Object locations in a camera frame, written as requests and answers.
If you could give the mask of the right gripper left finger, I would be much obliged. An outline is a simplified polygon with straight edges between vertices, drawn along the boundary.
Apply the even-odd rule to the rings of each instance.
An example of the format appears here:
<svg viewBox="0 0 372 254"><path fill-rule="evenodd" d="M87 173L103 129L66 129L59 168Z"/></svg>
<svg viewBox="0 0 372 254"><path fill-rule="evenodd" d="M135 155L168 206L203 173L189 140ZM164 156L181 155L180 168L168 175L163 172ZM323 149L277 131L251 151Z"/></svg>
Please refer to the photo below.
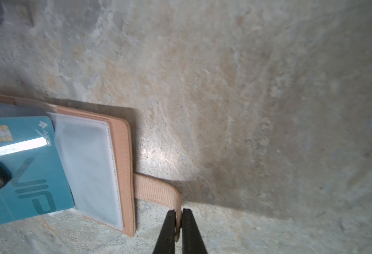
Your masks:
<svg viewBox="0 0 372 254"><path fill-rule="evenodd" d="M175 254L175 225L175 211L169 210L161 228L153 254Z"/></svg>

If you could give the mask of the brown leather card holder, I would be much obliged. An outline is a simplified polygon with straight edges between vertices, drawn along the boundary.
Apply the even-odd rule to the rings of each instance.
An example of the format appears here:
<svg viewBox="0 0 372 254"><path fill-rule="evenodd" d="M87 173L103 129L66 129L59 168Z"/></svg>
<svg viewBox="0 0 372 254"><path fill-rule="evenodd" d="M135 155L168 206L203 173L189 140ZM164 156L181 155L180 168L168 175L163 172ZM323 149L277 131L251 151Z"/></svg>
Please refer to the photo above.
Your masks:
<svg viewBox="0 0 372 254"><path fill-rule="evenodd" d="M182 200L170 184L133 172L131 129L126 120L0 95L0 117L47 116L74 206L83 216L130 237L136 231L135 199L168 207L178 238Z"/></svg>

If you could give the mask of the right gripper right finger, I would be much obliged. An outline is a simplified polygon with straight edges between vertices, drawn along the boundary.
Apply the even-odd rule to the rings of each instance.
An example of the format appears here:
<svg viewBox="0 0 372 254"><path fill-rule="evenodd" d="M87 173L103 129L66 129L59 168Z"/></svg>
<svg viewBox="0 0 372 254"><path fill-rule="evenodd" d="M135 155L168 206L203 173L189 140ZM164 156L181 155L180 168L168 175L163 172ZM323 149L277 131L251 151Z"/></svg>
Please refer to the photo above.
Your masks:
<svg viewBox="0 0 372 254"><path fill-rule="evenodd" d="M207 254L199 228L191 209L182 214L182 254Z"/></svg>

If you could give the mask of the teal VIP card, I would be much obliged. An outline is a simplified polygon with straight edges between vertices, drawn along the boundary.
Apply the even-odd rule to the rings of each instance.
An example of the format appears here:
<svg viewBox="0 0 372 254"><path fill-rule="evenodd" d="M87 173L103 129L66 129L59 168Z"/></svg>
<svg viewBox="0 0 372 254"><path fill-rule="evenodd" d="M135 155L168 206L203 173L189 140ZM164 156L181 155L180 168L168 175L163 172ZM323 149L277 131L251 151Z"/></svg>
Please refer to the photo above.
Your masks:
<svg viewBox="0 0 372 254"><path fill-rule="evenodd" d="M0 225L74 206L49 117L0 117L0 167Z"/></svg>

